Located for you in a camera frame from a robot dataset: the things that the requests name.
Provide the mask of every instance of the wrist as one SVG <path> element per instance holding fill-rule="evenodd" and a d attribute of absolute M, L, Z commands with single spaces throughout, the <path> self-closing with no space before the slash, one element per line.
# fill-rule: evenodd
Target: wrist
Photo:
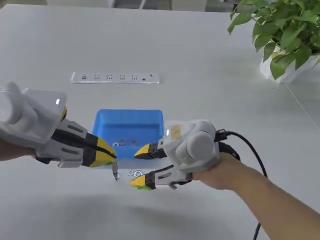
<path fill-rule="evenodd" d="M 238 194 L 243 188 L 246 188 L 250 183 L 257 181 L 260 178 L 264 178 L 260 172 L 243 165 L 243 167 L 235 174 L 230 190 Z"/>

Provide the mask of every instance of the black cable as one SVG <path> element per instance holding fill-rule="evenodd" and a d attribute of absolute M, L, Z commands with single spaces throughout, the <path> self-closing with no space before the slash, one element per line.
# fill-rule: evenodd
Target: black cable
<path fill-rule="evenodd" d="M 236 133 L 234 131 L 227 131 L 226 132 L 226 135 L 227 136 L 230 136 L 230 135 L 233 135 L 233 136 L 236 136 L 238 138 L 240 138 L 242 141 L 244 141 L 248 146 L 249 148 L 251 149 L 251 151 L 253 152 L 253 154 L 255 155 L 260 167 L 261 167 L 261 170 L 262 170 L 262 173 L 263 175 L 268 178 L 268 175 L 267 175 L 267 171 L 266 171 L 266 168 L 264 166 L 264 163 L 262 162 L 259 154 L 257 153 L 257 151 L 255 150 L 254 146 L 249 142 L 248 139 L 246 139 L 244 136 L 242 136 L 241 134 L 239 133 Z M 261 228 L 261 224 L 260 222 L 258 222 L 257 226 L 256 226 L 256 229 L 255 229 L 255 232 L 254 232 L 254 236 L 253 236 L 253 240 L 257 240 L 257 237 L 258 237 L 258 234 L 259 234 L 259 230 Z"/>
<path fill-rule="evenodd" d="M 261 160 L 259 154 L 257 153 L 257 151 L 255 150 L 254 146 L 252 146 L 252 144 L 244 136 L 242 136 L 239 133 L 236 133 L 234 131 L 227 131 L 226 135 L 227 136 L 230 136 L 230 135 L 236 136 L 236 137 L 240 138 L 241 140 L 243 140 L 249 146 L 249 148 L 251 149 L 251 151 L 255 155 L 256 159 L 258 160 L 258 163 L 259 163 L 259 165 L 261 167 L 263 175 L 266 178 L 268 178 L 267 171 L 266 171 L 266 168 L 264 166 L 264 163 L 262 162 L 262 160 Z"/>
<path fill-rule="evenodd" d="M 257 240 L 260 228 L 261 228 L 261 224 L 260 224 L 260 222 L 258 222 L 258 225 L 256 226 L 256 229 L 254 231 L 253 240 Z"/>

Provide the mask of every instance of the yellow sticker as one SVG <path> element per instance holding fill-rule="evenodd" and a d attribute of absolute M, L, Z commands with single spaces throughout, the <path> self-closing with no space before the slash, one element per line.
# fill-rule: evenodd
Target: yellow sticker
<path fill-rule="evenodd" d="M 176 124 L 176 125 L 173 125 L 171 127 L 171 140 L 177 140 L 179 138 L 181 138 L 181 128 L 182 128 L 182 125 L 181 124 Z"/>

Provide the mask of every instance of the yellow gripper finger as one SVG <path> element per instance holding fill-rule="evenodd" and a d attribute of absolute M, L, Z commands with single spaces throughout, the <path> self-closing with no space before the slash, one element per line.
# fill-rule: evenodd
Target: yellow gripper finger
<path fill-rule="evenodd" d="M 154 190 L 156 189 L 154 174 L 144 174 L 138 176 L 137 178 L 133 179 L 130 183 L 130 186 L 135 187 L 140 190 Z"/>
<path fill-rule="evenodd" d="M 162 159 L 167 155 L 164 149 L 158 148 L 158 143 L 146 144 L 140 148 L 134 155 L 136 159 Z"/>
<path fill-rule="evenodd" d="M 82 161 L 83 166 L 95 168 L 103 165 L 111 165 L 116 162 L 117 159 L 115 150 L 102 138 L 88 133 L 86 140 L 89 141 L 91 145 L 95 145 L 104 151 L 90 147 L 84 147 Z"/>

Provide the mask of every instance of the white flower pot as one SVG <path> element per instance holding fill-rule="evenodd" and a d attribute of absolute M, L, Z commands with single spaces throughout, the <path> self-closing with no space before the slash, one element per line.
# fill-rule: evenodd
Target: white flower pot
<path fill-rule="evenodd" d="M 295 65 L 296 65 L 296 61 L 293 61 L 285 70 L 285 73 L 279 77 L 277 80 L 274 79 L 274 77 L 271 74 L 271 70 L 270 70 L 270 63 L 272 60 L 272 56 L 270 56 L 265 62 L 263 62 L 264 60 L 261 60 L 260 63 L 260 72 L 267 78 L 273 81 L 276 81 L 279 84 L 290 84 L 292 83 L 294 80 L 299 80 L 299 76 L 307 71 L 312 69 L 314 66 L 317 65 L 318 62 L 318 58 L 319 55 L 312 55 L 310 56 L 310 58 L 301 66 L 299 67 L 297 70 L 295 70 Z"/>

